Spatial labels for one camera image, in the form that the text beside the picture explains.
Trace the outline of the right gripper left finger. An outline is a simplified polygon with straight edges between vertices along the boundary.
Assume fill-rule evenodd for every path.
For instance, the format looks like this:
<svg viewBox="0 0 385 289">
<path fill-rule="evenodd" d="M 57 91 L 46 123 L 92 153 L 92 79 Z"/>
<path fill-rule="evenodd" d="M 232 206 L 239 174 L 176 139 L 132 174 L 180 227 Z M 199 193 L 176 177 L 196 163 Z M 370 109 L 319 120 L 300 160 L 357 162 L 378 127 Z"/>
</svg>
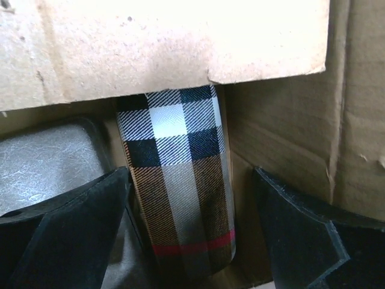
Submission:
<svg viewBox="0 0 385 289">
<path fill-rule="evenodd" d="M 119 167 L 1 217 L 2 288 L 100 288 L 130 189 Z"/>
</svg>

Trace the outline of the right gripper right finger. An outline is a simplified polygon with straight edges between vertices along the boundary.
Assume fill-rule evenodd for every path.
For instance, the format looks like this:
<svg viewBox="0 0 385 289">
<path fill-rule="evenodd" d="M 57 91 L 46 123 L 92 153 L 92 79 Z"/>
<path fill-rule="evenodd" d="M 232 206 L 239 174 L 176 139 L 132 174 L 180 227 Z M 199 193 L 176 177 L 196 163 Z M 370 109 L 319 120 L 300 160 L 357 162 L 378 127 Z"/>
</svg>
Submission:
<svg viewBox="0 0 385 289">
<path fill-rule="evenodd" d="M 302 193 L 260 167 L 253 182 L 276 288 L 384 288 L 384 222 Z"/>
</svg>

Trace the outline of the brown cardboard express box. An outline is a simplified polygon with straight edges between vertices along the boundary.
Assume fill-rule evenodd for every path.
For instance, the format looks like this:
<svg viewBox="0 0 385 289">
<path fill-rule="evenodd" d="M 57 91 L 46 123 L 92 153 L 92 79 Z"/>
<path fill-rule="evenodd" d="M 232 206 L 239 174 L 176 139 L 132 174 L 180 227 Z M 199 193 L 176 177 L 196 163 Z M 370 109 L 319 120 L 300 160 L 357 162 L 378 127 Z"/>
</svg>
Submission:
<svg viewBox="0 0 385 289">
<path fill-rule="evenodd" d="M 200 279 L 161 272 L 117 125 L 120 97 L 212 85 L 236 250 Z M 2 1 L 1 140 L 75 118 L 129 172 L 156 288 L 276 288 L 253 170 L 384 222 L 383 1 Z"/>
</svg>

